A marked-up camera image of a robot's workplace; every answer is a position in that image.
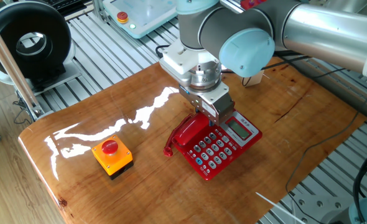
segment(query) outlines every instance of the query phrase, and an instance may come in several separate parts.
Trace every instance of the wooden floor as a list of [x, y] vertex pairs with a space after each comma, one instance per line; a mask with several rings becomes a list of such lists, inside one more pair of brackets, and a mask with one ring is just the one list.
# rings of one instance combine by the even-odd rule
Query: wooden floor
[[[20, 111], [14, 88], [0, 82], [0, 223], [64, 223], [43, 183], [17, 142], [26, 124], [14, 124]], [[29, 119], [22, 113], [17, 121]]]

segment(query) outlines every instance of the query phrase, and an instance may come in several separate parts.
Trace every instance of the red button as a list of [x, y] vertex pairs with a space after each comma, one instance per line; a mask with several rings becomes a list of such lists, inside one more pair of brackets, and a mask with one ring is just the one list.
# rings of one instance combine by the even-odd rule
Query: red button
[[128, 18], [128, 15], [126, 12], [119, 12], [117, 13], [117, 18], [123, 20], [126, 20]]
[[102, 151], [105, 154], [111, 155], [117, 152], [118, 144], [114, 140], [106, 141], [102, 144]]

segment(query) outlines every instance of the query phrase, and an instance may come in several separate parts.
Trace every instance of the emergency stop button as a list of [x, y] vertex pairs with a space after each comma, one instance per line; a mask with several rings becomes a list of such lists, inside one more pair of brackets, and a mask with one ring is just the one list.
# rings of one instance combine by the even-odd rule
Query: emergency stop button
[[114, 140], [106, 141], [102, 144], [102, 151], [107, 155], [113, 155], [117, 152], [119, 145]]
[[126, 12], [119, 12], [117, 13], [117, 21], [119, 21], [119, 23], [126, 23], [128, 22], [128, 15]]

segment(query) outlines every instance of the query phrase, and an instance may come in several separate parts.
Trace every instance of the wooden tabletop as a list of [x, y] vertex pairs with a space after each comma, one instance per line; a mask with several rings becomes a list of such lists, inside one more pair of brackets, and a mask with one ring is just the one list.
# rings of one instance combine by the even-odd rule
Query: wooden tabletop
[[[356, 111], [288, 65], [250, 88], [234, 74], [223, 79], [235, 108], [264, 135], [211, 181], [176, 149], [163, 155], [171, 130], [194, 108], [159, 64], [38, 120], [19, 140], [67, 223], [255, 223], [271, 208], [255, 192], [278, 202], [305, 148], [339, 132]], [[290, 187], [365, 119], [311, 150]], [[91, 148], [115, 133], [134, 166], [110, 180]]]

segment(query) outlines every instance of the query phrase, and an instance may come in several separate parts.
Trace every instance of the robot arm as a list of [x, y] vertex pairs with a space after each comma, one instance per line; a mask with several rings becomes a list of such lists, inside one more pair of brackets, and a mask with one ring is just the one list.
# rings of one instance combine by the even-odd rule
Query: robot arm
[[[180, 3], [188, 8], [195, 0]], [[266, 35], [276, 47], [367, 76], [367, 16], [293, 0], [268, 0], [241, 14], [218, 3], [188, 13], [179, 14], [182, 43], [190, 49], [206, 49], [242, 77], [257, 74], [272, 57], [274, 45]]]
[[217, 125], [233, 111], [221, 64], [241, 77], [257, 74], [276, 47], [367, 76], [367, 16], [295, 0], [268, 0], [235, 14], [219, 0], [178, 0], [180, 40], [160, 64], [181, 94]]

